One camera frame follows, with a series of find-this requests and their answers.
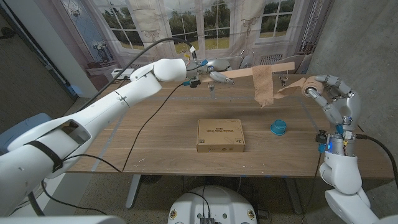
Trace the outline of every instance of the grass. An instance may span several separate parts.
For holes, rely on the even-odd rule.
[[[198,41],[193,41],[191,44],[196,48],[199,49]],[[184,43],[174,44],[175,51],[177,54],[188,52],[188,47]],[[217,48],[217,39],[206,39],[205,40],[206,50],[213,50],[213,49],[228,49],[229,48],[229,37],[223,37],[218,39],[218,48]]]
[[[281,37],[286,35],[287,31],[280,31],[280,32],[275,32],[275,37]],[[260,34],[260,38],[269,38],[272,37],[274,35],[273,32],[264,32]]]
[[[120,42],[120,44],[122,45],[122,47],[124,47],[124,48],[128,48],[128,49],[131,49],[131,46],[129,45],[129,44],[125,44],[125,43],[123,43],[123,42]],[[137,49],[137,50],[144,50],[144,46],[140,46],[140,45],[133,45],[132,46],[134,49]]]

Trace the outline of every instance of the blue object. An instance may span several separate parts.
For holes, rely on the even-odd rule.
[[[207,60],[206,59],[204,59],[203,61],[201,61],[201,64],[200,64],[200,66],[204,66],[204,65],[206,65],[207,64]]]
[[[339,134],[343,134],[343,133],[344,133],[343,125],[341,125],[341,124],[336,125],[336,131],[337,131],[337,133],[339,133]]]
[[[38,126],[47,121],[51,121],[51,117],[45,113],[39,113],[31,118],[28,118],[16,124],[12,128],[0,134],[0,156],[7,153],[7,147],[13,140],[24,134],[28,130]]]
[[[285,121],[282,121],[281,119],[278,119],[274,121],[274,123],[270,127],[272,133],[276,135],[284,135],[286,132],[286,123]]]
[[[324,153],[326,149],[326,144],[319,144],[318,151]]]

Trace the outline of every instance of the blue cup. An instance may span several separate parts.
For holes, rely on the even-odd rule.
[[[274,123],[270,127],[272,133],[276,135],[284,135],[286,132],[286,123],[285,121],[282,121],[281,119],[278,119],[274,121]]]

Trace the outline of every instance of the screw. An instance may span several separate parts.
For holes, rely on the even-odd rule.
[[[177,217],[177,211],[174,209],[170,212],[170,218],[173,220],[175,217]]]
[[[256,214],[254,213],[254,211],[248,210],[248,217],[249,217],[250,219],[253,219],[255,216],[256,216]]]

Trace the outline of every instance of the wooden table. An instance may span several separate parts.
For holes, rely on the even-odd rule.
[[[290,75],[288,84],[308,75]],[[282,88],[277,76],[274,92]],[[163,83],[153,97],[133,106],[107,127],[86,152],[122,169],[141,126],[179,83]],[[102,95],[118,87],[111,85]],[[243,153],[197,153],[200,118],[234,118],[242,121],[246,147]],[[272,134],[269,126],[283,119],[287,132]],[[161,175],[227,175],[253,177],[312,177],[317,168],[319,129],[330,125],[321,108],[300,91],[275,100],[261,109],[254,101],[252,77],[235,79],[234,86],[216,85],[216,99],[207,83],[197,88],[181,86],[146,124],[123,172]],[[393,178],[391,163],[371,141],[356,140],[362,178]],[[113,173],[114,169],[92,158],[81,158],[69,172]]]

